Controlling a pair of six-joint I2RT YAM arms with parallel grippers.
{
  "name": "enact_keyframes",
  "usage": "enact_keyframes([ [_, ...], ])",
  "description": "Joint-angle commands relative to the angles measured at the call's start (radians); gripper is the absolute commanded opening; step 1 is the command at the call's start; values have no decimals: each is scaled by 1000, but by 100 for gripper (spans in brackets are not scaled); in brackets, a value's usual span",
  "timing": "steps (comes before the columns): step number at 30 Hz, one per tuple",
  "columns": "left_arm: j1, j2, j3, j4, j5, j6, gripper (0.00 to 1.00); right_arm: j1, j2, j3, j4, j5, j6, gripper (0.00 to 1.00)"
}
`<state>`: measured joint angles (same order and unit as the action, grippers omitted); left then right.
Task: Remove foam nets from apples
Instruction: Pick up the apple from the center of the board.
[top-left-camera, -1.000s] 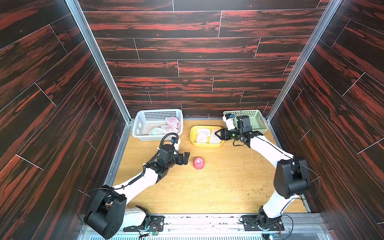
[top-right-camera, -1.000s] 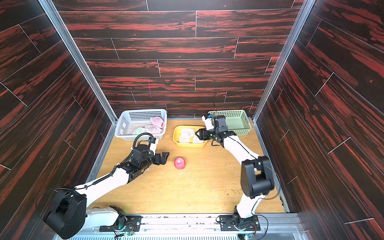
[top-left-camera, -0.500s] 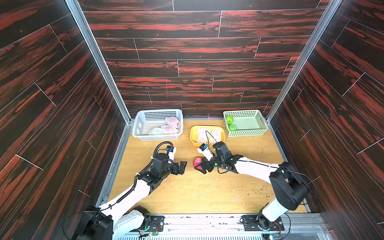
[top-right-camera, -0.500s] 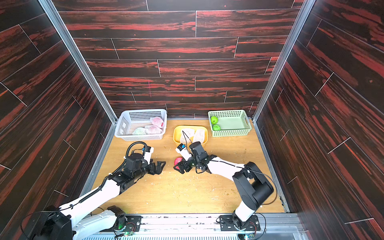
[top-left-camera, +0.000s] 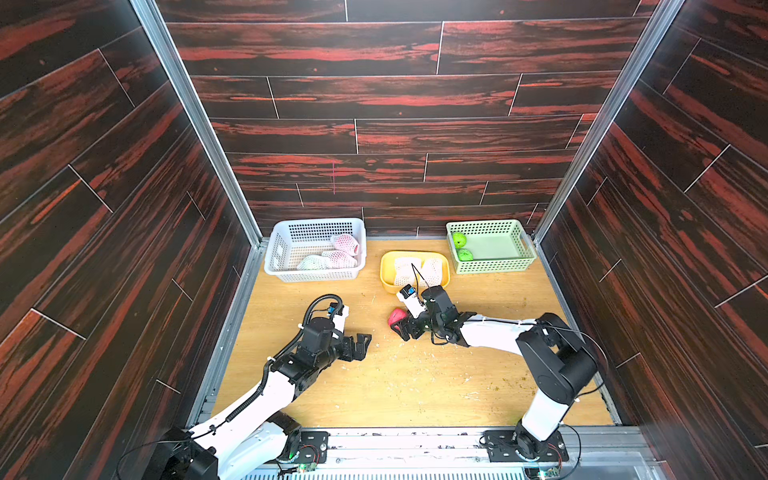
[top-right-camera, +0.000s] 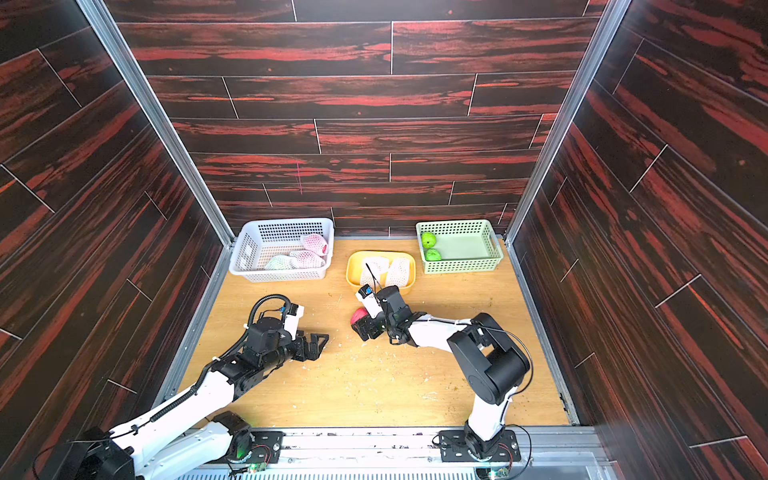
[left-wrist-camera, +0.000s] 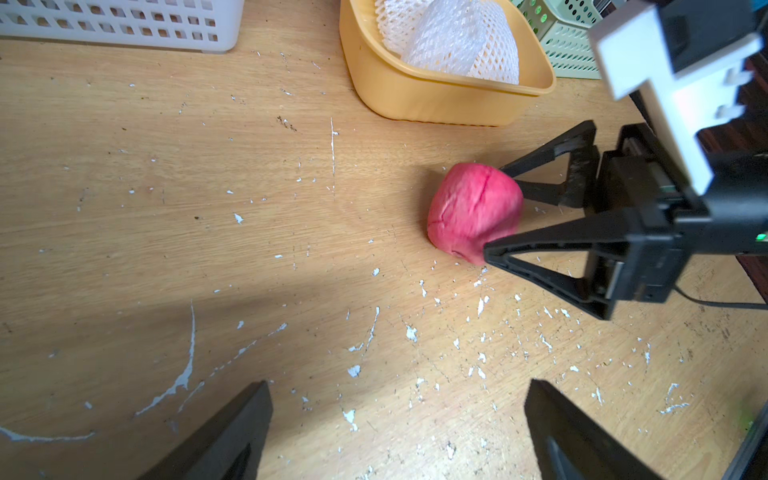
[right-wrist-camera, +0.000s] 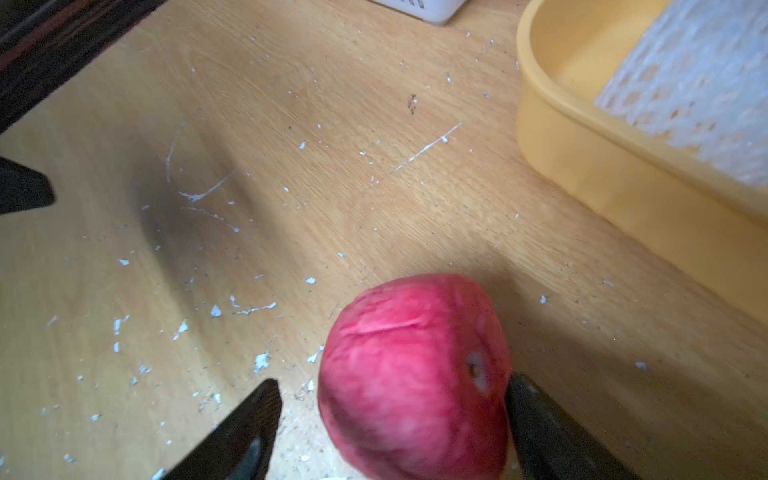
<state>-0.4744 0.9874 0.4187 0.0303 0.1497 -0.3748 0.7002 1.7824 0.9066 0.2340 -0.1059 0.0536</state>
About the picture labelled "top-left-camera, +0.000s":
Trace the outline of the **green apple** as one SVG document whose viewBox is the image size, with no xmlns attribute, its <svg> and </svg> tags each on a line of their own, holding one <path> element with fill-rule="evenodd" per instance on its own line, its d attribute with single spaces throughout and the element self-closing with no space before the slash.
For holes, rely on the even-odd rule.
<svg viewBox="0 0 768 480">
<path fill-rule="evenodd" d="M 468 249 L 459 249 L 457 251 L 457 257 L 460 262 L 470 262 L 474 260 L 473 254 Z"/>
<path fill-rule="evenodd" d="M 464 233 L 454 232 L 451 236 L 456 250 L 464 249 L 467 244 L 467 237 Z"/>
</svg>

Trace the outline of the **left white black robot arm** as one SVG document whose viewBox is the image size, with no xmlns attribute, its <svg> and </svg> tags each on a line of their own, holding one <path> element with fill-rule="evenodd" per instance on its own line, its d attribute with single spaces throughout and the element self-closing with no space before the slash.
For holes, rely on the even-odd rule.
<svg viewBox="0 0 768 480">
<path fill-rule="evenodd" d="M 345 318 L 313 318 L 267 360 L 262 380 L 218 415 L 189 430 L 174 427 L 156 442 L 144 479 L 239 479 L 275 460 L 299 435 L 281 410 L 336 360 L 365 359 L 370 334 L 344 334 Z"/>
</svg>

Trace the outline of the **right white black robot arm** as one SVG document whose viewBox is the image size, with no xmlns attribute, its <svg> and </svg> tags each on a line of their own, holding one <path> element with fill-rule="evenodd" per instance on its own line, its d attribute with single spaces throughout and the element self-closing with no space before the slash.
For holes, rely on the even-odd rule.
<svg viewBox="0 0 768 480">
<path fill-rule="evenodd" d="M 555 445 L 561 421 L 597 373 L 598 362 L 584 340 L 553 313 L 508 320 L 460 312 L 440 285 L 422 292 L 406 285 L 397 298 L 406 311 L 391 315 L 388 325 L 405 341 L 428 333 L 435 345 L 489 348 L 524 359 L 537 390 L 515 427 L 513 451 L 523 460 L 541 460 Z"/>
</svg>

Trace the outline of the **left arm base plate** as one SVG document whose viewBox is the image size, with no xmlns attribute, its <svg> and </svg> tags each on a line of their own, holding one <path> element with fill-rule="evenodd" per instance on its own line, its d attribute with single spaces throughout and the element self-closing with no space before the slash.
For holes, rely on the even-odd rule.
<svg viewBox="0 0 768 480">
<path fill-rule="evenodd" d="M 322 430 L 295 430 L 288 434 L 279 463 L 323 464 L 327 460 L 330 433 Z"/>
</svg>

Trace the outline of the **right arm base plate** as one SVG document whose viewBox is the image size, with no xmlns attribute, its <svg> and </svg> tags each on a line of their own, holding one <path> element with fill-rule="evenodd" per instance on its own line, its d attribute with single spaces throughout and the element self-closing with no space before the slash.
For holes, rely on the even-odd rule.
<svg viewBox="0 0 768 480">
<path fill-rule="evenodd" d="M 550 462 L 563 463 L 569 453 L 559 430 L 546 440 L 538 440 L 530 433 L 513 430 L 486 430 L 480 437 L 492 463 Z"/>
</svg>

